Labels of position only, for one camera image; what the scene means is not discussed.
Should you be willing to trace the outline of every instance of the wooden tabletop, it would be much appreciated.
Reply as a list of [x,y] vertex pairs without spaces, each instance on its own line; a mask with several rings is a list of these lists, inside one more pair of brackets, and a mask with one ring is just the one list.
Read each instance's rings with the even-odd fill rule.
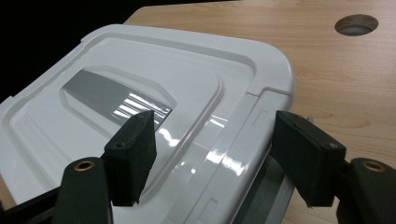
[[[285,53],[297,92],[291,111],[364,157],[396,167],[396,1],[246,0],[143,7],[125,24],[259,40]],[[340,35],[342,18],[365,14],[379,25],[367,35]],[[2,186],[0,199],[13,205]],[[307,208],[294,192],[283,223],[336,223],[335,209]]]

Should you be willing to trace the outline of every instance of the glossy white surface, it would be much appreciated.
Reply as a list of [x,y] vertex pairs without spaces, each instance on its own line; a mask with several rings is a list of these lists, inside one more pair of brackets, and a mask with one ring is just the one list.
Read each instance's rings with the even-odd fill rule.
[[111,25],[0,105],[0,171],[17,203],[59,186],[71,161],[100,156],[120,127],[62,86],[85,69],[173,109],[140,204],[116,223],[230,221],[287,110],[293,73],[267,44],[227,36]]

